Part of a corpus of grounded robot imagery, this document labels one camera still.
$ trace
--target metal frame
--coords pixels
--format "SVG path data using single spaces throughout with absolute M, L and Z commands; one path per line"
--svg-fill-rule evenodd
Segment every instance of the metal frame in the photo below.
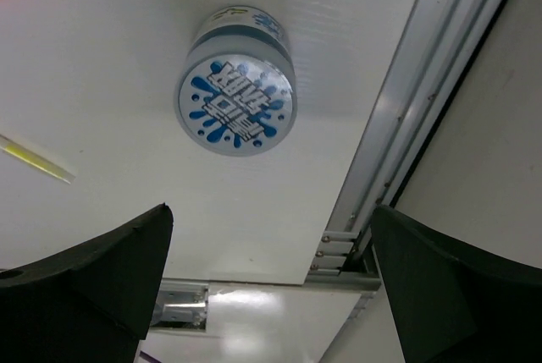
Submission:
M 324 235 L 390 204 L 500 2 L 416 1 Z

